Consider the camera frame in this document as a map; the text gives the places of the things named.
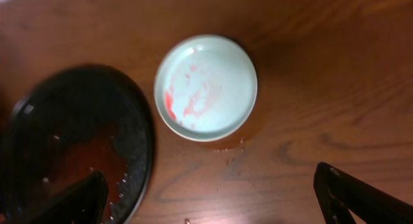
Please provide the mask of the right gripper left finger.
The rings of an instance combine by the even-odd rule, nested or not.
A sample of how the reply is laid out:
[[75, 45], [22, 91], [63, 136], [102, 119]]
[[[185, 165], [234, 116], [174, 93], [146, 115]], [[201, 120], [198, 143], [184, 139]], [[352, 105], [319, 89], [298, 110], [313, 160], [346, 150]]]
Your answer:
[[106, 179], [101, 172], [93, 172], [33, 211], [28, 222], [98, 224], [103, 219], [107, 199]]

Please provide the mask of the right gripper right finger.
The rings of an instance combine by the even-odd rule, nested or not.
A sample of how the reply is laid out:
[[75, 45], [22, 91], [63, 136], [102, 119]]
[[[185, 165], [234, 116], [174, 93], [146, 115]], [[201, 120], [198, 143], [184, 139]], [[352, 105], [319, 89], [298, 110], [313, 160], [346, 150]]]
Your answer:
[[412, 205], [396, 199], [325, 162], [317, 164], [314, 191], [327, 224], [412, 223]]

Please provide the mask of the light blue plate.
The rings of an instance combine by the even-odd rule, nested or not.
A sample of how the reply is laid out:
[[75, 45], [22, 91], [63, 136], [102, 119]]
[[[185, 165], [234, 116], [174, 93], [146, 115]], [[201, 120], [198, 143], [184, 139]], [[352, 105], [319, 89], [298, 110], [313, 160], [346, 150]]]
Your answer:
[[248, 54], [218, 35], [188, 38], [157, 69], [154, 100], [164, 123], [197, 142], [223, 139], [239, 129], [257, 97], [257, 74]]

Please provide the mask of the round black tray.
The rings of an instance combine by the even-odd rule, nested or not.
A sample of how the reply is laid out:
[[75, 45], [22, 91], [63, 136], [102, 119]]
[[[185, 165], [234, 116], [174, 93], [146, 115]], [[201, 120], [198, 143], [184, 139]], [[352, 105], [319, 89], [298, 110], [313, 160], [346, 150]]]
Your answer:
[[1, 214], [30, 214], [93, 172], [108, 183], [100, 223], [128, 223], [148, 187], [154, 128], [145, 96], [124, 73], [79, 65], [35, 87], [1, 136]]

